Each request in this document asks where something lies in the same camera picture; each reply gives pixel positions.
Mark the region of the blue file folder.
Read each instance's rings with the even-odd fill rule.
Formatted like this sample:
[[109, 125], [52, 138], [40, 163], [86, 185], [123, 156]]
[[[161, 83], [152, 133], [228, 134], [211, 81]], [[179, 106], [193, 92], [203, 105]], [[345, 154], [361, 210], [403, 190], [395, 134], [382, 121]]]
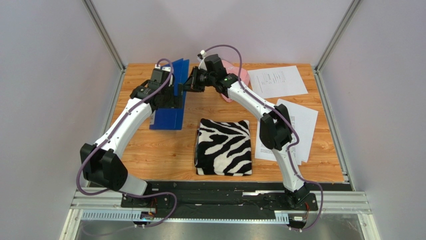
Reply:
[[[184, 84], [189, 76], [189, 59], [178, 59], [172, 62], [174, 69], [174, 95], [180, 94], [179, 84]], [[182, 91], [181, 108], [159, 108], [150, 116], [150, 130], [170, 130], [180, 131], [184, 122], [184, 107], [186, 101], [186, 92]]]

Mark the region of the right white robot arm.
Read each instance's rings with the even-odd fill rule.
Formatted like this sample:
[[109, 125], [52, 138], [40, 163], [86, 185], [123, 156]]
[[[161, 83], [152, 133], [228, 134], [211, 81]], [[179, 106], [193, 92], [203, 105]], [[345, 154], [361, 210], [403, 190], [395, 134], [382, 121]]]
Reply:
[[287, 196], [295, 203], [301, 202], [310, 190], [308, 181], [301, 176], [292, 158], [291, 147], [295, 145], [292, 141], [299, 143], [300, 138], [291, 125], [287, 107], [261, 98], [242, 82], [239, 75], [227, 73], [218, 54], [208, 55], [202, 50], [197, 57], [199, 65], [193, 67], [183, 90], [201, 93], [206, 87], [213, 87], [255, 116], [259, 123], [259, 139], [276, 159]]

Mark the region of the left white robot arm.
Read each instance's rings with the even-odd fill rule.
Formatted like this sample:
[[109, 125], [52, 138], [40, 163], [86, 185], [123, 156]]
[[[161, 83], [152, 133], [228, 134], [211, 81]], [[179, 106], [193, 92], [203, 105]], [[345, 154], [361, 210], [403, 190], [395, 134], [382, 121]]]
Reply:
[[128, 196], [142, 196], [148, 183], [129, 173], [121, 158], [128, 143], [151, 114], [160, 107], [176, 108], [174, 69], [156, 65], [151, 78], [137, 86], [117, 120], [95, 143], [80, 149], [81, 167], [77, 177]]

